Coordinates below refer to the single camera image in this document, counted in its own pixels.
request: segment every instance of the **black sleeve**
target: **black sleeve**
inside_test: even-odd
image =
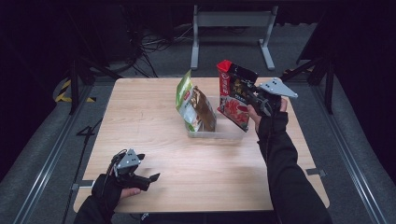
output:
[[[297,164],[297,150],[286,133],[288,121],[286,112],[262,117],[258,132],[273,207],[282,224],[330,224],[325,205]]]
[[[99,175],[89,196],[78,209],[75,224],[111,223],[122,187],[114,176]]]

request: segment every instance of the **red snack box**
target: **red snack box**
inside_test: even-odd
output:
[[[254,85],[259,75],[228,60],[218,63],[218,71],[218,111],[247,132],[249,116],[244,90]]]

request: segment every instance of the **black glove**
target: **black glove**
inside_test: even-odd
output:
[[[105,212],[106,218],[111,219],[114,215],[114,209],[119,203],[122,187],[117,185],[117,179],[114,175],[99,175],[92,188],[92,196],[101,204],[102,212]]]

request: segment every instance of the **green snack bag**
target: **green snack bag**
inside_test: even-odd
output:
[[[186,126],[189,131],[197,132],[201,127],[202,121],[190,102],[192,91],[193,86],[191,83],[190,70],[177,85],[176,110],[186,122]]]

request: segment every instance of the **finger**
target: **finger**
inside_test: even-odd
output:
[[[262,119],[262,117],[257,114],[256,110],[254,109],[254,107],[252,105],[247,106],[247,112],[248,112],[248,115],[254,120],[254,122],[260,123],[260,120]]]
[[[251,117],[251,119],[253,119],[253,121],[255,123],[254,128],[256,130],[256,133],[258,133],[260,121],[262,120],[262,117],[257,114],[256,110],[254,109],[254,107],[252,105],[247,106],[247,112],[248,112],[248,115]]]
[[[131,196],[134,196],[136,194],[139,194],[141,192],[140,189],[137,188],[132,188],[132,189],[123,189],[121,192],[120,200],[124,198],[128,198]]]
[[[282,98],[281,101],[280,101],[279,111],[286,112],[287,108],[288,108],[288,101]]]

